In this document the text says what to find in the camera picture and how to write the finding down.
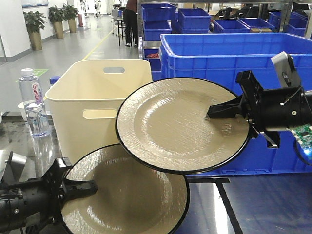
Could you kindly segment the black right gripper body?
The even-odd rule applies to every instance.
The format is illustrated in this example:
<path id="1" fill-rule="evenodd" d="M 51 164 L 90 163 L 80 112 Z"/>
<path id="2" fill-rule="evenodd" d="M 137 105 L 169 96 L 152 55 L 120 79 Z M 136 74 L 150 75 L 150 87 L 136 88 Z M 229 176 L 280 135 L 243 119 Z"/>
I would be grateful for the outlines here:
<path id="1" fill-rule="evenodd" d="M 264 117 L 261 116 L 263 87 L 251 70 L 239 72 L 235 81 L 243 91 L 240 105 L 242 116 L 247 120 L 252 131 L 251 138 L 257 138 L 258 135 L 262 135 L 267 142 L 268 148 L 279 148 L 279 133 L 266 130 Z"/>

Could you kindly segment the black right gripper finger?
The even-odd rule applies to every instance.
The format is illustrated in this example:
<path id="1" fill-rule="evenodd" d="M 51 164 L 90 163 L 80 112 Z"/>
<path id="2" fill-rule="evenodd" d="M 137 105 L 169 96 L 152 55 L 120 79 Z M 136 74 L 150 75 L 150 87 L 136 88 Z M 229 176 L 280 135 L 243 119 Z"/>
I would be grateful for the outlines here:
<path id="1" fill-rule="evenodd" d="M 237 114 L 244 116 L 241 102 L 242 96 L 239 96 L 221 104 L 211 105 L 207 115 L 209 118 L 235 118 Z"/>

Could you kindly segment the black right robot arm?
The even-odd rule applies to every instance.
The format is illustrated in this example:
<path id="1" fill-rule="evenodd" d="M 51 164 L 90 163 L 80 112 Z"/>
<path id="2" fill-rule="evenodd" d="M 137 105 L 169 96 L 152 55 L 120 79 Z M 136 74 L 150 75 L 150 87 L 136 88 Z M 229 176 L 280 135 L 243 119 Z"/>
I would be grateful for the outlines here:
<path id="1" fill-rule="evenodd" d="M 209 107 L 209 118 L 234 118 L 242 115 L 253 130 L 262 134 L 268 148 L 279 148 L 281 131 L 291 131 L 312 122 L 312 93 L 301 85 L 264 89 L 251 70 L 236 77 L 242 95 Z"/>

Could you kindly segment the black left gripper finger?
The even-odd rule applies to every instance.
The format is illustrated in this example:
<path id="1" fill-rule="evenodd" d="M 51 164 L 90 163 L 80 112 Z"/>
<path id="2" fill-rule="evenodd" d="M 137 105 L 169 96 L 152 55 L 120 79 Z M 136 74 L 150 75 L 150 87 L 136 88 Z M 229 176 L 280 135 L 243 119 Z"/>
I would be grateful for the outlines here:
<path id="1" fill-rule="evenodd" d="M 85 198 L 94 195 L 98 186 L 94 180 L 77 181 L 65 179 L 63 183 L 64 201 Z"/>

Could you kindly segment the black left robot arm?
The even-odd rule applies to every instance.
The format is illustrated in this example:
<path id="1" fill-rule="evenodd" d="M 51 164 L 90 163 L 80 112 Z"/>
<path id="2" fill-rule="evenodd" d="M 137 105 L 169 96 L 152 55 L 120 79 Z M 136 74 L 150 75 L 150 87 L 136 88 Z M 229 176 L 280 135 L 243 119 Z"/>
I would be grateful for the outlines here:
<path id="1" fill-rule="evenodd" d="M 72 165 L 67 158 L 57 158 L 40 178 L 9 184 L 0 183 L 0 231 L 19 229 L 38 234 L 49 224 L 62 220 L 65 203 L 94 195 L 98 187 L 93 180 L 76 181 L 66 178 Z"/>

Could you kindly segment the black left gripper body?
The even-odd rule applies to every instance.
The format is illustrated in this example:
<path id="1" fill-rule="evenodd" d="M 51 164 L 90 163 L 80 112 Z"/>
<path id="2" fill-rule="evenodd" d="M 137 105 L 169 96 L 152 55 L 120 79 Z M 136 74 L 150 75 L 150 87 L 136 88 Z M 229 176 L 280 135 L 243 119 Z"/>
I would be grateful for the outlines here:
<path id="1" fill-rule="evenodd" d="M 49 193 L 47 212 L 44 215 L 42 225 L 57 222 L 60 216 L 60 187 L 72 164 L 67 157 L 56 158 L 52 166 L 43 175 L 42 179 Z"/>

